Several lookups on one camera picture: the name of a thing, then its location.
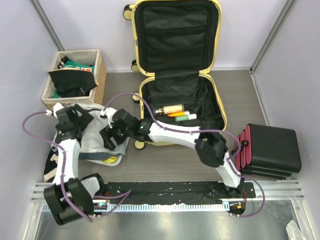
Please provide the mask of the light grey garment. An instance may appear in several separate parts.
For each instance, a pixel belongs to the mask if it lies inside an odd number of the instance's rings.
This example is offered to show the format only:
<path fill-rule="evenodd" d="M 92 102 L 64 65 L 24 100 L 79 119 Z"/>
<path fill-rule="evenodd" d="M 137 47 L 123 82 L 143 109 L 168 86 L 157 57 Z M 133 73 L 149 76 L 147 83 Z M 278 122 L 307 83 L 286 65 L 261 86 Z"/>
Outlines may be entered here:
<path fill-rule="evenodd" d="M 108 120 L 100 117 L 100 112 L 104 108 L 102 105 L 92 102 L 74 102 L 68 106 L 74 105 L 79 105 L 93 116 L 93 120 L 82 133 L 80 153 L 109 153 L 111 156 L 124 156 L 126 154 L 127 140 L 116 146 L 114 150 L 104 148 L 100 130 L 107 126 Z"/>

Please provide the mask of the yellow-green garment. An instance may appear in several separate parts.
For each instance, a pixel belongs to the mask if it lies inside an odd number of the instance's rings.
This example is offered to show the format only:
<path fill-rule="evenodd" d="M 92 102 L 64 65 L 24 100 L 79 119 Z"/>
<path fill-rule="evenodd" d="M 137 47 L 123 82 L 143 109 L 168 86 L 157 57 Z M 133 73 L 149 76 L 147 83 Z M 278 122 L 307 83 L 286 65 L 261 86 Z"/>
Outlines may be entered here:
<path fill-rule="evenodd" d="M 108 159 L 103 160 L 104 164 L 113 164 L 118 161 L 118 156 L 110 156 Z"/>

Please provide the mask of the yellow hard-shell suitcase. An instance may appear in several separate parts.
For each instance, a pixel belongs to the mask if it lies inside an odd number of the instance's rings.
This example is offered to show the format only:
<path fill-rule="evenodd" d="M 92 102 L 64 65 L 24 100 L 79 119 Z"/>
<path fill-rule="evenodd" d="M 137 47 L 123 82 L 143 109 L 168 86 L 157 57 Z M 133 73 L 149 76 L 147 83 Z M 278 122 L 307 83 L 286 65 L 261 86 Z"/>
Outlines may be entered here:
<path fill-rule="evenodd" d="M 135 59 L 131 69 L 140 84 L 141 118 L 149 110 L 183 104 L 197 119 L 183 127 L 225 130 L 227 115 L 211 75 L 218 48 L 222 8 L 216 0 L 140 0 L 123 8 L 132 24 Z"/>

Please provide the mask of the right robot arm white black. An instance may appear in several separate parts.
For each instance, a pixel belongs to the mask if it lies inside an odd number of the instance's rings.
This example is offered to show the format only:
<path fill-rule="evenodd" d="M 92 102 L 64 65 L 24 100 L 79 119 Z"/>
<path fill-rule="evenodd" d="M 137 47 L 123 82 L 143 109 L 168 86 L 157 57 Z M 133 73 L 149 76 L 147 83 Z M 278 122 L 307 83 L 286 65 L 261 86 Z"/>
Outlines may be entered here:
<path fill-rule="evenodd" d="M 204 165 L 216 169 L 230 197 L 236 198 L 243 193 L 244 181 L 231 161 L 226 139 L 220 131 L 137 119 L 124 109 L 112 107 L 103 109 L 100 117 L 108 121 L 101 130 L 105 148 L 115 150 L 129 138 L 134 139 L 138 149 L 143 149 L 147 143 L 162 142 L 185 146 L 195 150 Z"/>

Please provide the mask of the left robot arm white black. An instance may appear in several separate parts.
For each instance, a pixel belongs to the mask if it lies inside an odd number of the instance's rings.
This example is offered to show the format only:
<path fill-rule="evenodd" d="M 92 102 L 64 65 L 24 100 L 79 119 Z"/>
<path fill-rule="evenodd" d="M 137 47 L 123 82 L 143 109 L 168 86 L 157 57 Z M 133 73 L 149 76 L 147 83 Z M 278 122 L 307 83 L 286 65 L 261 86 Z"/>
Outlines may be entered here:
<path fill-rule="evenodd" d="M 91 219 L 94 213 L 93 198 L 100 200 L 107 192 L 98 173 L 79 178 L 79 156 L 83 131 L 94 119 L 78 104 L 52 108 L 57 118 L 53 145 L 58 149 L 58 162 L 52 185 L 43 191 L 44 199 L 55 222 L 65 225 L 80 218 Z"/>

